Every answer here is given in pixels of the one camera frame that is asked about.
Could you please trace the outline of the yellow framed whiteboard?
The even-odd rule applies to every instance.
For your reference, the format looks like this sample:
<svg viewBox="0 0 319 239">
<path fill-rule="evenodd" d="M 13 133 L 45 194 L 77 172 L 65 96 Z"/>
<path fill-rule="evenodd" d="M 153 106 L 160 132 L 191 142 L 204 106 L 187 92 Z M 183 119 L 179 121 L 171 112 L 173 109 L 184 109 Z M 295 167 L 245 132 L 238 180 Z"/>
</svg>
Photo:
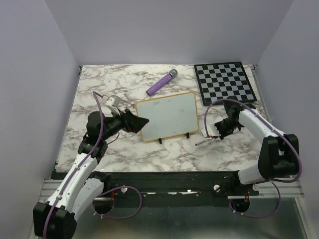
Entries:
<svg viewBox="0 0 319 239">
<path fill-rule="evenodd" d="M 149 119 L 141 130 L 150 142 L 187 135 L 199 129 L 195 92 L 184 92 L 136 102 L 137 115 Z"/>
</svg>

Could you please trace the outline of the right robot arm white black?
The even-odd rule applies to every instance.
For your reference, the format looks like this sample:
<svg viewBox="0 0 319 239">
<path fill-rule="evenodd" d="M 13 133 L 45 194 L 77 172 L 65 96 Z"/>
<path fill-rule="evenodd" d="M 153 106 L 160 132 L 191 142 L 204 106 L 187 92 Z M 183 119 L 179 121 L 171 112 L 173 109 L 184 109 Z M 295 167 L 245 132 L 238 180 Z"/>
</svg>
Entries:
<svg viewBox="0 0 319 239">
<path fill-rule="evenodd" d="M 229 183 L 230 191 L 241 195 L 248 184 L 266 180 L 278 180 L 280 177 L 300 176 L 301 160 L 299 140 L 294 134 L 285 134 L 266 121 L 256 109 L 241 104 L 235 97 L 223 100 L 227 118 L 214 124 L 217 135 L 224 139 L 232 135 L 235 129 L 247 128 L 261 143 L 257 163 L 235 173 Z"/>
</svg>

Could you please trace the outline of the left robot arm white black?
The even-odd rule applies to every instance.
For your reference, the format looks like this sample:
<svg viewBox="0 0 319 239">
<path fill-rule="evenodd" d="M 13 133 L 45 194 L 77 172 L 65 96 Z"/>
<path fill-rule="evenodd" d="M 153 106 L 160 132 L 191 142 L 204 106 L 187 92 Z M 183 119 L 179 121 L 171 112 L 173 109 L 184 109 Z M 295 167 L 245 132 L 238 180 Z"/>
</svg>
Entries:
<svg viewBox="0 0 319 239">
<path fill-rule="evenodd" d="M 122 130 L 138 133 L 148 122 L 129 110 L 111 117 L 101 111 L 90 113 L 71 169 L 53 194 L 33 208 L 34 234 L 43 239 L 72 238 L 79 218 L 94 198 L 110 193 L 109 182 L 91 175 L 108 148 L 106 140 Z"/>
</svg>

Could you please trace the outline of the white marker pen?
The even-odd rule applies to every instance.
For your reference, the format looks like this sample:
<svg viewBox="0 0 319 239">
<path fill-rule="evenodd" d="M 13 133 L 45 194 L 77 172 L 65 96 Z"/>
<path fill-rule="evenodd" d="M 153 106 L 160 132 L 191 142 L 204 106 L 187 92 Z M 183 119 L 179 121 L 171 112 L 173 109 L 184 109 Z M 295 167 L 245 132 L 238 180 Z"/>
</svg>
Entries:
<svg viewBox="0 0 319 239">
<path fill-rule="evenodd" d="M 210 139 L 206 139 L 206 140 L 200 141 L 200 142 L 196 143 L 195 146 L 199 146 L 199 145 L 201 145 L 203 143 L 206 143 L 208 141 L 210 141 Z"/>
</svg>

